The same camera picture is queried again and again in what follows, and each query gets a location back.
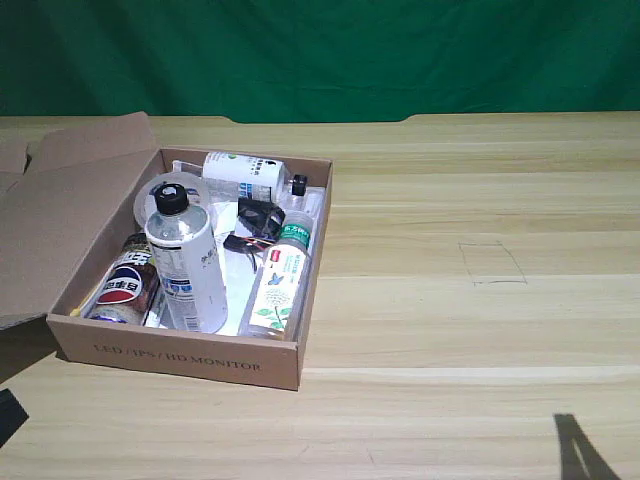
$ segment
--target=pepsi can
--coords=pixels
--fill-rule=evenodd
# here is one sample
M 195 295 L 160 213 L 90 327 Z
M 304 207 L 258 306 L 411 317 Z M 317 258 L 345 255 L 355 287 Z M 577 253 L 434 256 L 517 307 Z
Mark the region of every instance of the pepsi can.
M 158 289 L 158 274 L 144 233 L 127 238 L 88 317 L 142 325 Z

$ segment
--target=green label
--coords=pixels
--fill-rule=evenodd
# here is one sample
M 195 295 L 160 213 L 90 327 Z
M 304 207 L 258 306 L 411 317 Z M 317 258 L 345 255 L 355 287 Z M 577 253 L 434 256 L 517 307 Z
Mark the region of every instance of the green label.
M 309 234 L 309 231 L 302 225 L 290 223 L 282 227 L 280 238 L 293 238 L 294 240 L 298 240 L 301 244 L 303 244 L 304 248 L 308 248 L 311 234 Z

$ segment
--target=pencil marking on table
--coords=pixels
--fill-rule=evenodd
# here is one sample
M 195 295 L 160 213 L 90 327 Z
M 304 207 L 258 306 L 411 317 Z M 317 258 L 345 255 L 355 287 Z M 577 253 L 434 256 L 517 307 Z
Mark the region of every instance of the pencil marking on table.
M 310 448 L 311 448 L 311 444 L 307 444 L 307 446 L 306 446 L 306 447 L 304 447 L 304 448 L 302 449 L 302 451 L 301 451 L 298 455 L 296 455 L 296 458 L 300 458 L 300 457 L 301 457 L 302 455 L 304 455 L 304 453 L 305 453 L 307 450 L 309 450 Z
M 460 250 L 460 253 L 462 254 L 462 261 L 464 262 L 464 268 L 467 270 L 467 274 L 469 275 L 469 278 L 471 279 L 471 283 L 473 283 L 473 286 L 476 286 L 476 282 L 473 281 L 473 275 L 471 275 L 471 270 L 469 269 L 469 264 L 467 263 L 467 256 L 464 254 L 464 249 L 462 248 L 463 245 L 468 245 L 466 243 L 460 243 L 458 242 L 458 249 Z
M 516 268 L 518 269 L 518 271 L 520 272 L 520 275 L 522 275 L 522 281 L 524 283 L 526 283 L 527 285 L 529 284 L 529 282 L 527 281 L 527 277 L 525 276 L 524 272 L 522 271 L 522 267 L 520 267 L 520 264 L 518 263 L 518 261 L 516 260 L 516 257 L 513 256 L 513 253 L 511 253 L 511 250 L 509 250 L 507 247 L 505 247 L 504 245 L 502 245 L 502 243 L 498 242 L 500 244 L 500 246 L 502 247 L 502 249 L 507 252 L 507 255 L 509 255 L 511 257 L 511 260 L 513 260 L 514 265 L 516 266 Z
M 497 283 L 529 284 L 515 255 L 502 242 L 458 242 L 458 250 L 474 287 Z
M 376 461 L 373 459 L 373 455 L 371 455 L 371 451 L 369 451 L 367 447 L 365 447 L 365 450 L 367 451 L 367 455 L 369 456 L 369 460 L 371 460 L 371 463 L 373 465 L 376 465 Z

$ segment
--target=black bottle cap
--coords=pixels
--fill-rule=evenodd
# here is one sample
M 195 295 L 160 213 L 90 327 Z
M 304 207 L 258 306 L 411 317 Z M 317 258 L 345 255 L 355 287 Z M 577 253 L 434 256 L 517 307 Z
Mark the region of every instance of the black bottle cap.
M 293 182 L 291 183 L 291 194 L 296 197 L 304 197 L 307 191 L 307 176 L 296 174 L 293 176 Z
M 167 183 L 159 186 L 153 197 L 156 199 L 158 212 L 163 215 L 175 215 L 184 212 L 189 206 L 187 191 L 179 183 Z

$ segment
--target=plastic bottle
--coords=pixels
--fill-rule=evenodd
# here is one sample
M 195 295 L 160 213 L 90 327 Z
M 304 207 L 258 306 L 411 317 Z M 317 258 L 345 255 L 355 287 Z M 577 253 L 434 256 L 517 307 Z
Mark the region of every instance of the plastic bottle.
M 287 214 L 280 240 L 264 253 L 247 302 L 240 334 L 291 339 L 302 314 L 302 300 L 309 270 L 307 249 L 313 219 L 304 212 Z
M 154 193 L 157 212 L 145 225 L 175 328 L 213 333 L 227 320 L 227 297 L 209 213 L 189 205 L 184 187 Z

